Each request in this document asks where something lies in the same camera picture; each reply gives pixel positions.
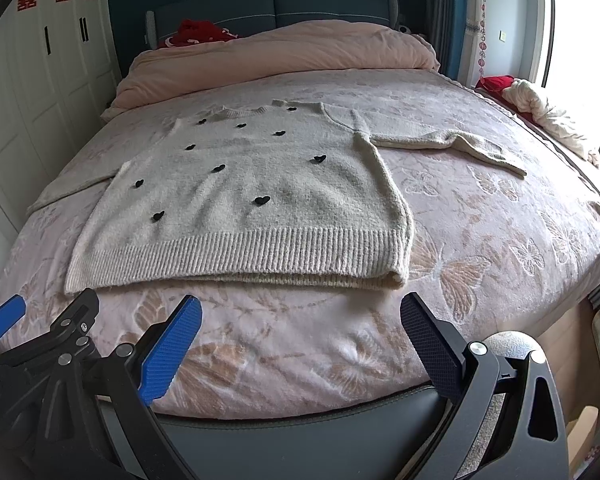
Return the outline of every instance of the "ribbed hem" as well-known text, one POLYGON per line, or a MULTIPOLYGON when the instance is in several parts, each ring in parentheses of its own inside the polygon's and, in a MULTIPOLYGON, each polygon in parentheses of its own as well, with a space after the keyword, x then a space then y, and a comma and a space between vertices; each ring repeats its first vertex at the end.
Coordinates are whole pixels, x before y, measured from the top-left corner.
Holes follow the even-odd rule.
POLYGON ((407 229, 283 227, 79 251, 64 290, 166 278, 400 288, 408 278, 409 240, 407 229))

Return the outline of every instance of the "blue curtain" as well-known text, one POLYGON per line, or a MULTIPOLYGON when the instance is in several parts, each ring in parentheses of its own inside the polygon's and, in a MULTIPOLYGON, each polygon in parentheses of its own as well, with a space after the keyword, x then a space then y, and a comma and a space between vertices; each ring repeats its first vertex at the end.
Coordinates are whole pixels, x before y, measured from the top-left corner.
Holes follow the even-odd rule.
POLYGON ((436 49, 440 72, 456 79, 460 68, 466 0, 427 0, 429 42, 436 49))

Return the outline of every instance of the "window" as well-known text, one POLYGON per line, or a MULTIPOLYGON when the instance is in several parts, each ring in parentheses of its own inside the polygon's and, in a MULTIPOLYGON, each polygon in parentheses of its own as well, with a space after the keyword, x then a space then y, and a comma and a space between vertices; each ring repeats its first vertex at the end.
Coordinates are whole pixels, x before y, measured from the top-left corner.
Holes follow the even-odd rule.
POLYGON ((600 144, 600 0, 553 0, 546 88, 600 144))

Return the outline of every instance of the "white knit sweater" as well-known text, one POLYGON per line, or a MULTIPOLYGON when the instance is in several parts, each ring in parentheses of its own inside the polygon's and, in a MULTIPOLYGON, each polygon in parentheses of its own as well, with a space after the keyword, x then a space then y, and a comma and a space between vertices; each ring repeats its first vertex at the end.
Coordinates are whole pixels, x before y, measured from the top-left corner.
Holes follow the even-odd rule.
POLYGON ((396 131, 389 118, 386 128, 370 132, 355 110, 282 101, 180 121, 123 164, 80 234, 66 292, 183 277, 403 286, 413 221, 375 145, 453 146, 524 172, 472 134, 396 131))

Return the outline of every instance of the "white wardrobe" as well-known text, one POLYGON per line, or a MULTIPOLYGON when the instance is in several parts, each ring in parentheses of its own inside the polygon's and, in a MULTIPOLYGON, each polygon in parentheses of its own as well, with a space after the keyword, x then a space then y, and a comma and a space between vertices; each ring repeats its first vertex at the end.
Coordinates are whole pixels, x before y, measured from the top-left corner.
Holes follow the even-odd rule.
POLYGON ((27 207, 102 127, 119 81, 107 0, 13 0, 4 12, 0 234, 8 247, 27 207))

